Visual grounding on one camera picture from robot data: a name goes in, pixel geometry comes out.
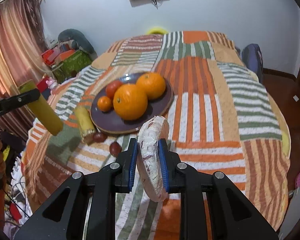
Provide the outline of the dark purple round plate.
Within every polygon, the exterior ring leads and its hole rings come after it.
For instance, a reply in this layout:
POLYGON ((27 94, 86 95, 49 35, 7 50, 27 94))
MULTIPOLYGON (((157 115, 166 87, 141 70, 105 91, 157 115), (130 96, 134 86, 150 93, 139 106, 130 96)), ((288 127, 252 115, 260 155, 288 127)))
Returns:
POLYGON ((170 83, 160 74, 125 74, 97 93, 90 116, 104 133, 134 133, 144 122, 163 115, 173 99, 170 83))

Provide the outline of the large orange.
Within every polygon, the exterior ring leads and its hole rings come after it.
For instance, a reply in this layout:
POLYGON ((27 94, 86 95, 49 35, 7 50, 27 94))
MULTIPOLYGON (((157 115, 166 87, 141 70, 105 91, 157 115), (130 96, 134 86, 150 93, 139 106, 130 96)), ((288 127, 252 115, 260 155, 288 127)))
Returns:
POLYGON ((113 106, 116 114, 125 121, 140 118, 146 111, 146 93, 135 84, 122 85, 114 94, 113 106))
POLYGON ((153 72, 141 75, 137 79, 136 85, 146 93, 149 100, 161 97, 166 89, 165 79, 160 74, 153 72))

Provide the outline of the dark red grape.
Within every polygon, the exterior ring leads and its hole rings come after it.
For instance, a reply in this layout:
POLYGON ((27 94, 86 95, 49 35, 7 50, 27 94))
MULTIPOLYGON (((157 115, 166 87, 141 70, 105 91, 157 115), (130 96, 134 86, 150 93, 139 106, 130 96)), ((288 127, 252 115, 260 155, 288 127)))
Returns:
POLYGON ((122 147, 117 141, 112 142, 111 145, 109 146, 109 152, 115 158, 118 157, 118 155, 121 153, 121 151, 122 151, 122 147))
POLYGON ((96 132, 93 135, 93 141, 96 143, 104 142, 107 139, 107 135, 101 132, 96 132))

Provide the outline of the pink toy figure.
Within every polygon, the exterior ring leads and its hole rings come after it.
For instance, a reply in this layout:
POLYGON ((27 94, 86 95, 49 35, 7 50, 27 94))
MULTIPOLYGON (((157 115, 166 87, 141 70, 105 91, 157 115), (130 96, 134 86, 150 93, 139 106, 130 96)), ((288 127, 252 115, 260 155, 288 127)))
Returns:
POLYGON ((54 90, 58 86, 58 82, 51 77, 46 80, 46 84, 50 90, 54 90))

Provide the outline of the yellow round object behind bed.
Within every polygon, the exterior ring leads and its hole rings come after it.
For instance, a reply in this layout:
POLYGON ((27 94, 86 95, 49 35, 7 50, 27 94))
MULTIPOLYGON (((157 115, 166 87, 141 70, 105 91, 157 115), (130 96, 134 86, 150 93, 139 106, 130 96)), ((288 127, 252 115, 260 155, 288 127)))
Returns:
POLYGON ((165 35, 167 33, 168 31, 162 27, 152 27, 148 29, 146 32, 147 35, 152 35, 152 34, 165 35))

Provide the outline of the grey neck pillow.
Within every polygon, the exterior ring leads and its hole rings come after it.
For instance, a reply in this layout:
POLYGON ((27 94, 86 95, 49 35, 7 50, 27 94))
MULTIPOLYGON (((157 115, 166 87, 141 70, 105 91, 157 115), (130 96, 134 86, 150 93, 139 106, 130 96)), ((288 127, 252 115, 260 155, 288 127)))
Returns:
POLYGON ((58 35, 59 42, 66 42, 70 40, 74 40, 78 47, 88 54, 93 54, 95 52, 93 46, 87 40, 85 35, 77 29, 66 29, 58 35))

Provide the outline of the pink striped curtain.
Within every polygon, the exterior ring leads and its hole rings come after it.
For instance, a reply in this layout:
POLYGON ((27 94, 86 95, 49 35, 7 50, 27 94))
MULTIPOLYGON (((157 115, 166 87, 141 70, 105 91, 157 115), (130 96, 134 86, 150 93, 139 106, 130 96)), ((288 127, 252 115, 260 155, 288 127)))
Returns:
POLYGON ((46 50, 39 0, 0 3, 0 99, 17 95, 29 80, 52 76, 42 58, 46 50))

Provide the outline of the large orange front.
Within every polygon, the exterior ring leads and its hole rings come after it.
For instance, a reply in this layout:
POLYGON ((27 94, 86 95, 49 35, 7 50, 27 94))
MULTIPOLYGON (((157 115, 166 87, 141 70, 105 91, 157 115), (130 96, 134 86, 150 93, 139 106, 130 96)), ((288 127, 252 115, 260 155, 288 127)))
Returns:
POLYGON ((146 93, 135 84, 122 85, 114 94, 113 106, 116 114, 125 121, 140 118, 146 111, 146 93))

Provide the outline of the green patterned box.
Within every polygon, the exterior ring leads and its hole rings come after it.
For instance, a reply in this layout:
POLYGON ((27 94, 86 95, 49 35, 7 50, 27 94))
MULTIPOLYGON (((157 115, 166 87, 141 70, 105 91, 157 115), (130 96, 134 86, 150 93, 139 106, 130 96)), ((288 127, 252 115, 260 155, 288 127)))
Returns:
POLYGON ((83 68, 91 65, 89 55, 81 50, 75 51, 59 64, 52 67, 52 73, 58 83, 76 76, 83 68))

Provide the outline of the small tangerine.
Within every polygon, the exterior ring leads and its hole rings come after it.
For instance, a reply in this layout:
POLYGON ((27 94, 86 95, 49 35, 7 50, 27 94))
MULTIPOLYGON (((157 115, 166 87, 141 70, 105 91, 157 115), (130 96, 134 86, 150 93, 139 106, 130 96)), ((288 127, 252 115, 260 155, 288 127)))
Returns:
POLYGON ((106 112, 112 110, 113 102, 112 102, 111 98, 109 98, 107 96, 102 96, 97 101, 97 107, 100 111, 106 113, 106 112))

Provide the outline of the large orange rear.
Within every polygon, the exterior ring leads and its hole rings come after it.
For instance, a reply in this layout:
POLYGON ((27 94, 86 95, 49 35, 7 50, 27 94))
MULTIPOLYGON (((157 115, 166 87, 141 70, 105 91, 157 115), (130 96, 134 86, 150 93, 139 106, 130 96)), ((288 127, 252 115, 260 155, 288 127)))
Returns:
POLYGON ((153 72, 141 75, 137 79, 136 85, 146 93, 149 100, 161 97, 166 89, 165 79, 160 74, 153 72))

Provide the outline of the red tomato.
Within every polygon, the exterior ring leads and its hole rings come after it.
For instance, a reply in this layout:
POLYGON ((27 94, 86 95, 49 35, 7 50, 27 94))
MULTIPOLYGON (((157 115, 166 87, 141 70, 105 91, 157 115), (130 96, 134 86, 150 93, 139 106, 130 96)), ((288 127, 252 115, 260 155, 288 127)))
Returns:
POLYGON ((106 96, 113 100, 115 92, 123 85, 120 80, 115 80, 106 86, 106 96))

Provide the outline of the blue backpack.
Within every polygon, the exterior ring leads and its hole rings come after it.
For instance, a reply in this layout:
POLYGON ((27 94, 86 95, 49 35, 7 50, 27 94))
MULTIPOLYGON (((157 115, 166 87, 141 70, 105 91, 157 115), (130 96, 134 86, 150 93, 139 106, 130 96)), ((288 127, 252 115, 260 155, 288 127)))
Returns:
POLYGON ((242 61, 254 72, 260 83, 263 83, 263 57, 260 46, 255 43, 247 45, 242 51, 242 61))

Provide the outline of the red orange boxes stack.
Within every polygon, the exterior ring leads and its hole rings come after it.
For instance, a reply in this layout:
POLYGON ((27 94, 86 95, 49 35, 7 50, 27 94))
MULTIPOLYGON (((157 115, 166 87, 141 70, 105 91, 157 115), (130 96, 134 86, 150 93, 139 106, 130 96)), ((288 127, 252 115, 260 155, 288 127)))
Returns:
POLYGON ((68 43, 60 43, 52 49, 46 50, 42 53, 43 62, 47 66, 53 64, 59 64, 76 52, 76 46, 74 48, 68 43))

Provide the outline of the pink sausage roll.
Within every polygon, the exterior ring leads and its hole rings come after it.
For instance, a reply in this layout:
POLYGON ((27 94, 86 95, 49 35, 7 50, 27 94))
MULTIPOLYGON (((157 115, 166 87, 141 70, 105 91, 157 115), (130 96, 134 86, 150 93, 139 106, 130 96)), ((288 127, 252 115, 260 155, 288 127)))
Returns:
POLYGON ((144 191, 150 200, 162 202, 167 198, 163 187, 158 142, 168 139, 169 124, 165 117, 155 116, 145 122, 138 134, 137 168, 144 191))

